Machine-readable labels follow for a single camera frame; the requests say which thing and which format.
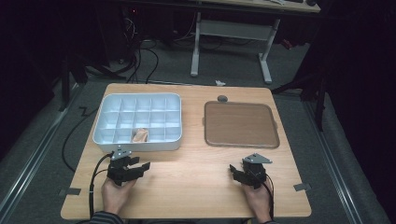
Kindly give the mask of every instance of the beige object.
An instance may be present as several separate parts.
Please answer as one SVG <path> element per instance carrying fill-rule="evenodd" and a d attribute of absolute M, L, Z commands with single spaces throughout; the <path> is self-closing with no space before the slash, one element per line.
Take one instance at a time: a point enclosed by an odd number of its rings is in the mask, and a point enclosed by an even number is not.
<path fill-rule="evenodd" d="M 146 142 L 148 140 L 149 131 L 146 129 L 138 129 L 134 135 L 133 142 Z"/>

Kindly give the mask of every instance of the hand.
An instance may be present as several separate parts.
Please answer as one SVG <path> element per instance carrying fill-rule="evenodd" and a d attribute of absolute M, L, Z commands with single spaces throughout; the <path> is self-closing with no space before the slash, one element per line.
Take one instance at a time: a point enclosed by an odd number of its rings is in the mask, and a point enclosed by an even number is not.
<path fill-rule="evenodd" d="M 264 182 L 269 190 L 272 190 L 268 184 L 268 180 Z M 253 211 L 254 216 L 257 218 L 259 223 L 271 221 L 270 216 L 270 200 L 271 196 L 265 186 L 261 185 L 258 189 L 254 189 L 253 186 L 242 184 L 242 189 L 247 196 L 247 204 Z"/>
<path fill-rule="evenodd" d="M 128 202 L 131 189 L 136 180 L 126 182 L 123 186 L 118 186 L 110 178 L 105 180 L 102 186 L 102 199 L 104 211 L 118 215 L 121 208 Z"/>

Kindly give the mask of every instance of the wooden table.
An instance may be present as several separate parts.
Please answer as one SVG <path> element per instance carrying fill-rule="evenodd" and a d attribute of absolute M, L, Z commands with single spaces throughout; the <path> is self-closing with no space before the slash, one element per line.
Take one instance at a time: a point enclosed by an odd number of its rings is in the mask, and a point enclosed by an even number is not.
<path fill-rule="evenodd" d="M 311 207 L 302 183 L 282 122 L 270 90 L 265 88 L 169 86 L 110 84 L 110 93 L 174 92 L 182 103 L 182 140 L 174 151 L 135 152 L 139 164 L 151 161 L 143 178 L 133 188 L 129 203 L 120 215 L 124 218 L 233 218 L 253 217 L 240 183 L 233 180 L 229 165 L 241 168 L 242 158 L 257 152 L 273 161 L 264 164 L 275 186 L 276 217 L 307 217 Z M 229 102 L 269 105 L 277 123 L 280 146 L 275 149 L 249 147 L 211 147 L 204 139 L 204 104 L 226 95 Z M 79 195 L 67 195 L 62 208 L 65 219 L 89 218 L 88 192 L 93 169 L 105 153 L 92 141 L 94 124 L 81 155 L 70 188 Z M 106 169 L 109 160 L 99 170 Z M 106 172 L 95 179 L 94 209 L 103 209 L 101 186 Z"/>

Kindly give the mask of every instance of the gray carpet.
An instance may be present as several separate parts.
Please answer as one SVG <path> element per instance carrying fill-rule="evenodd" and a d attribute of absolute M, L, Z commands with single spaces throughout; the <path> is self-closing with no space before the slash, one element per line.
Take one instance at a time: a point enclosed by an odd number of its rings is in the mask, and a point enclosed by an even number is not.
<path fill-rule="evenodd" d="M 292 80 L 308 47 L 286 50 L 282 46 L 274 45 L 268 59 L 274 83 L 267 86 L 263 83 L 261 69 L 255 54 L 238 51 L 231 53 L 226 46 L 221 46 L 216 50 L 202 50 L 200 75 L 190 77 L 191 46 L 170 48 L 159 44 L 153 49 L 159 56 L 159 65 L 150 80 L 197 85 L 215 85 L 215 80 L 221 80 L 227 86 L 273 89 Z M 142 50 L 142 63 L 137 73 L 138 78 L 145 80 L 154 66 L 155 56 L 147 50 Z M 110 82 L 122 82 L 122 80 L 90 77 L 77 100 L 69 107 L 67 115 L 54 135 L 46 157 L 23 193 L 8 223 L 76 223 L 75 220 L 63 220 L 60 216 L 64 196 L 59 196 L 59 192 L 61 189 L 68 188 L 73 178 L 73 173 L 62 161 L 63 143 L 73 127 L 84 118 L 81 116 L 82 109 L 79 107 L 87 107 L 87 113 L 89 113 L 99 106 L 106 85 Z M 37 148 L 44 132 L 56 117 L 61 100 L 59 88 L 55 92 L 56 97 L 31 122 L 20 141 L 1 162 L 1 199 L 5 198 L 24 163 Z M 312 187 L 307 192 L 312 207 L 310 217 L 278 218 L 277 220 L 281 223 L 349 223 L 347 213 L 326 166 L 321 143 L 306 111 L 305 103 L 301 102 L 294 93 L 276 95 L 275 99 L 302 180 Z M 339 162 L 340 169 L 345 174 L 352 197 L 360 210 L 362 220 L 364 220 L 363 223 L 389 223 L 349 148 L 342 128 L 332 110 L 330 100 L 327 99 L 326 103 L 324 134 L 334 157 Z M 84 120 L 70 135 L 65 146 L 66 160 L 72 167 L 76 167 L 78 164 L 93 118 L 94 116 L 90 116 Z M 237 220 L 203 219 L 196 221 L 198 223 L 233 223 Z"/>

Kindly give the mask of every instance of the sleeve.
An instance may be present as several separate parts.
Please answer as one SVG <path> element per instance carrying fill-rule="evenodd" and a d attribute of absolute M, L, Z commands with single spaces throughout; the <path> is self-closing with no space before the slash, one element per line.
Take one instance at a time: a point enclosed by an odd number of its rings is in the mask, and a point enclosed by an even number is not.
<path fill-rule="evenodd" d="M 123 221 L 115 214 L 102 211 L 93 214 L 90 224 L 123 224 Z"/>
<path fill-rule="evenodd" d="M 262 224 L 279 224 L 279 223 L 272 220 L 272 221 L 264 222 Z"/>

